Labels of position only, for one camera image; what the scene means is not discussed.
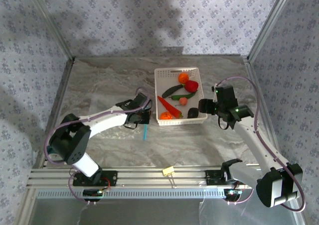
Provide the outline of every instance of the wallpaper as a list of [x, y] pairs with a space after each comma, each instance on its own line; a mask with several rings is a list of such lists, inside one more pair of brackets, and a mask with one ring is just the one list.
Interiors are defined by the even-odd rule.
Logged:
[[275, 0], [45, 0], [74, 56], [247, 55]]
[[289, 0], [254, 67], [283, 155], [304, 171], [319, 224], [319, 0]]
[[0, 0], [0, 16], [0, 225], [10, 225], [67, 60], [31, 0]]

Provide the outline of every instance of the blue straw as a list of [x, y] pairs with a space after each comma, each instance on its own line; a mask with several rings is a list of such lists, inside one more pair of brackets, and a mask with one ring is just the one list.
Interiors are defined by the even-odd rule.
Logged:
[[143, 140], [146, 140], [146, 134], [148, 132], [148, 125], [144, 124], [144, 135], [143, 135]]

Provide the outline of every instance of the red bell pepper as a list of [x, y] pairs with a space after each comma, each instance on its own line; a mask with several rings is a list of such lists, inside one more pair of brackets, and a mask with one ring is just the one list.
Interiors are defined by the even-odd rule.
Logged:
[[195, 81], [189, 80], [185, 83], [184, 88], [190, 93], [196, 92], [198, 89], [198, 83]]
[[183, 115], [181, 114], [181, 111], [179, 111], [178, 109], [173, 107], [170, 103], [165, 101], [165, 99], [163, 99], [160, 96], [158, 96], [158, 99], [163, 104], [163, 106], [166, 108], [166, 110], [168, 110], [168, 112], [171, 113], [174, 117], [176, 117], [177, 119], [180, 119], [183, 117]]

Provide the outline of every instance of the binder clip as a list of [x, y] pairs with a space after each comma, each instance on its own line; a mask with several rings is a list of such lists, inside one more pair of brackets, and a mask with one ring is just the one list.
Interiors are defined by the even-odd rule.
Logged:
[[175, 181], [174, 181], [174, 177], [173, 177], [173, 174], [174, 174], [174, 173], [175, 173], [175, 172], [174, 172], [173, 166], [168, 167], [168, 168], [166, 168], [166, 169], [163, 169], [163, 174], [164, 174], [165, 177], [168, 178], [168, 180], [169, 180], [169, 182], [170, 182], [170, 184], [171, 184], [171, 187], [172, 187], [173, 189], [177, 188], [177, 186], [176, 186], [176, 184], [175, 184]]

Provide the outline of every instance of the plastic basket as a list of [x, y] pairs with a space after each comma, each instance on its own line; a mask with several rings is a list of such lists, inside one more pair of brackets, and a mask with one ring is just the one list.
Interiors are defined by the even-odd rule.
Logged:
[[[198, 82], [199, 86], [195, 96], [188, 100], [187, 105], [178, 106], [177, 108], [182, 112], [182, 119], [159, 119], [160, 114], [167, 111], [165, 107], [158, 101], [157, 97], [162, 94], [170, 87], [179, 84], [178, 76], [181, 72], [186, 72], [189, 75], [190, 80]], [[178, 125], [178, 124], [202, 124], [207, 119], [207, 114], [199, 113], [198, 118], [187, 119], [187, 112], [190, 108], [198, 108], [198, 102], [204, 98], [203, 87], [201, 85], [199, 69], [197, 67], [186, 67], [186, 68], [157, 68], [154, 71], [155, 74], [155, 98], [156, 98], [156, 119], [159, 125]], [[173, 95], [188, 94], [184, 88], [179, 89]], [[165, 98], [165, 100], [172, 106], [179, 104], [179, 101], [173, 101], [171, 98]]]

